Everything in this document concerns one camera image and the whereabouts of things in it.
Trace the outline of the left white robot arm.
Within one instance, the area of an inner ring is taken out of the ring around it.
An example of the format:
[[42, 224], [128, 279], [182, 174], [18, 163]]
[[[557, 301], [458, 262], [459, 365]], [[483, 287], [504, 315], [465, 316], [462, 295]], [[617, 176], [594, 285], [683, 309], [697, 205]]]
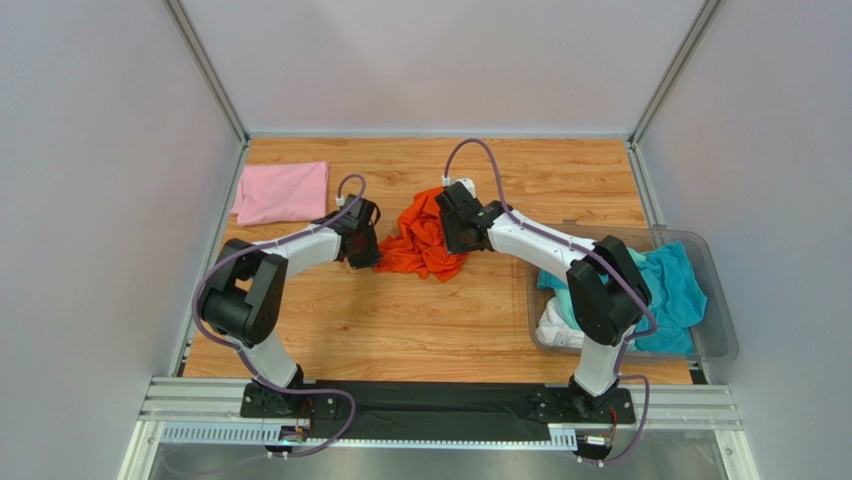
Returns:
[[377, 204], [350, 194], [338, 206], [279, 239], [227, 241], [197, 288], [196, 324], [208, 338], [233, 349], [252, 375], [244, 412], [264, 408], [294, 418], [306, 412], [313, 396], [276, 332], [286, 281], [326, 263], [347, 262], [353, 269], [379, 263]]

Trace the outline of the orange t shirt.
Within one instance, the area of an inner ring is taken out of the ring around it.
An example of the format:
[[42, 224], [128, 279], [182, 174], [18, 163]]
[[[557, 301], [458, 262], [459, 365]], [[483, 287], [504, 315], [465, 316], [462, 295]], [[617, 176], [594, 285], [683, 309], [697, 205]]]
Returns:
[[445, 245], [436, 187], [416, 194], [413, 202], [397, 218], [397, 234], [379, 243], [382, 256], [375, 273], [416, 274], [420, 279], [434, 276], [445, 283], [456, 277], [467, 254], [449, 254]]

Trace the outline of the pink t shirt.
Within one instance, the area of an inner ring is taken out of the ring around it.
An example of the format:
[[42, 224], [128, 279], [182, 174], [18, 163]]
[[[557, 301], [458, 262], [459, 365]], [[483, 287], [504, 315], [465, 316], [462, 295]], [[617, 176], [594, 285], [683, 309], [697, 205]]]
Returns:
[[230, 214], [238, 226], [314, 220], [327, 214], [325, 161], [246, 166]]

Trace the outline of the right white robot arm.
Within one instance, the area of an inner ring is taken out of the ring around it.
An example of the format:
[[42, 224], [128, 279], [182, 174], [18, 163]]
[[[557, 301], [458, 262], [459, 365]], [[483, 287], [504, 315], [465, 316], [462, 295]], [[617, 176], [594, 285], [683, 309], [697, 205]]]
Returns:
[[535, 222], [511, 207], [482, 204], [469, 179], [442, 179], [435, 201], [449, 254], [492, 251], [558, 276], [584, 334], [568, 384], [569, 408], [584, 420], [609, 409], [620, 364], [652, 295], [622, 240], [591, 240]]

